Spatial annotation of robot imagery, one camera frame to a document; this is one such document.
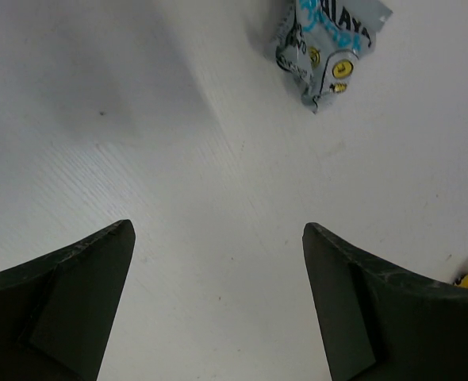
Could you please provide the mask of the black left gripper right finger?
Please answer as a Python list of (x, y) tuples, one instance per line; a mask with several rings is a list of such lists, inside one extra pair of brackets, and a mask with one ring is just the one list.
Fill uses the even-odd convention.
[(309, 223), (302, 244), (334, 380), (468, 380), (468, 289)]

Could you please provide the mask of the silver blue snack wrapper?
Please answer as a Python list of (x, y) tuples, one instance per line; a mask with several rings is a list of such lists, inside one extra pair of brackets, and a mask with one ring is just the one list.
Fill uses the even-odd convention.
[(288, 1), (270, 49), (296, 83), (302, 104), (317, 113), (347, 90), (392, 15), (382, 1)]

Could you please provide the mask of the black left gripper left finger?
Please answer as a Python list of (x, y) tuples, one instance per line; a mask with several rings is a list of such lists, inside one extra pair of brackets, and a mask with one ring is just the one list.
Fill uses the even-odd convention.
[(0, 380), (96, 380), (134, 246), (120, 220), (0, 271)]

